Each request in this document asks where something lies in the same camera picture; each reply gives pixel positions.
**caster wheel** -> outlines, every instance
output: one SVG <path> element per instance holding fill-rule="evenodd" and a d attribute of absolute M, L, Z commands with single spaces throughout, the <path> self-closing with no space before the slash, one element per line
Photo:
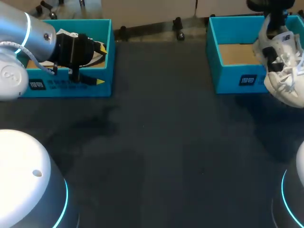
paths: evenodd
<path fill-rule="evenodd" d="M 176 39 L 177 39 L 178 41 L 183 41 L 183 40 L 185 40 L 185 34 L 184 34 L 183 32 L 177 33 L 177 34 L 176 34 Z"/>

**shoelace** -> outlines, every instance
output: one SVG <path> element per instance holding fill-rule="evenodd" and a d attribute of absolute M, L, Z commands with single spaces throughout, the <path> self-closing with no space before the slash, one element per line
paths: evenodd
<path fill-rule="evenodd" d="M 290 87 L 290 89 L 293 89 L 294 84 L 295 84 L 295 79 L 300 76 L 304 75 L 304 50 L 302 49 L 301 52 L 298 51 L 295 55 L 295 60 L 298 63 L 296 67 L 290 66 L 291 63 L 289 61 L 290 59 L 290 54 L 286 53 L 285 55 L 281 55 L 280 57 L 277 58 L 277 62 L 282 61 L 285 65 L 283 70 L 278 74 L 280 80 L 279 83 L 285 86 Z M 287 79 L 291 77 L 291 85 L 287 82 Z"/>

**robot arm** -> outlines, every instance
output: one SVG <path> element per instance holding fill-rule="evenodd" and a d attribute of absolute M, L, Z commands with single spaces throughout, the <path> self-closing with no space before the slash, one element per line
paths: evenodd
<path fill-rule="evenodd" d="M 68 67 L 73 82 L 92 84 L 79 73 L 97 52 L 106 55 L 105 47 L 85 34 L 72 37 L 56 34 L 55 29 L 29 14 L 0 1 L 0 100 L 12 100 L 23 95 L 28 87 L 28 74 L 17 59 L 24 52 L 42 70 L 56 74 L 39 62 L 50 61 L 55 66 Z"/>

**glowing blue ring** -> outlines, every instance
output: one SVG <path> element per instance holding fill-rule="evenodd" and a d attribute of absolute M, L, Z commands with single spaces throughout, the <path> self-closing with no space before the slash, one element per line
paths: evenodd
<path fill-rule="evenodd" d="M 284 183 L 284 177 L 285 177 L 285 174 L 286 174 L 287 170 L 285 171 L 284 175 L 283 175 L 283 178 L 282 178 L 282 184 L 281 184 L 281 191 L 282 191 L 282 197 L 283 197 L 283 201 L 284 201 L 284 204 L 285 204 L 285 207 L 287 208 L 289 214 L 291 215 L 291 217 L 293 217 L 294 221 L 301 227 L 301 228 L 304 228 L 304 226 L 295 218 L 295 216 L 293 215 L 293 213 L 291 212 L 291 210 L 289 209 L 287 203 L 286 203 L 286 200 L 285 200 L 285 196 L 284 196 L 284 193 L 283 193 L 283 183 Z"/>
<path fill-rule="evenodd" d="M 62 213 L 61 213 L 61 215 L 60 215 L 58 221 L 57 221 L 56 224 L 53 226 L 53 228 L 56 228 L 56 227 L 59 225 L 59 223 L 60 223 L 60 221 L 62 220 L 62 218 L 63 218 L 63 216 L 64 216 L 64 214 L 65 214 L 65 212 L 66 212 L 66 209 L 67 209 L 68 190 L 67 190 L 67 182 L 66 182 L 66 180 L 65 180 L 65 184 L 66 184 L 66 193 L 67 193 L 67 194 L 66 194 L 66 203 L 65 203 L 65 206 L 63 207 Z"/>
<path fill-rule="evenodd" d="M 24 40 L 21 44 L 21 46 L 25 46 L 25 44 L 27 43 L 28 41 L 28 38 L 29 38 L 29 33 L 30 33 L 30 18 L 29 18 L 29 15 L 27 13 L 25 13 L 25 15 L 27 16 L 27 19 L 28 19 L 28 28 L 27 28 L 27 32 L 25 34 L 25 37 L 24 37 Z M 15 54 L 18 54 L 21 50 L 18 49 L 17 51 L 15 51 Z"/>

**shoe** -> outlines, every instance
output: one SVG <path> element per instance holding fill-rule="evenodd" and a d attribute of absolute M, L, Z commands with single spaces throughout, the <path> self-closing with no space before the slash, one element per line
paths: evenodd
<path fill-rule="evenodd" d="M 297 108 L 304 107 L 304 50 L 300 36 L 282 26 L 279 34 L 269 39 L 267 28 L 270 15 L 264 21 L 253 51 L 265 66 L 264 85 L 281 102 Z"/>

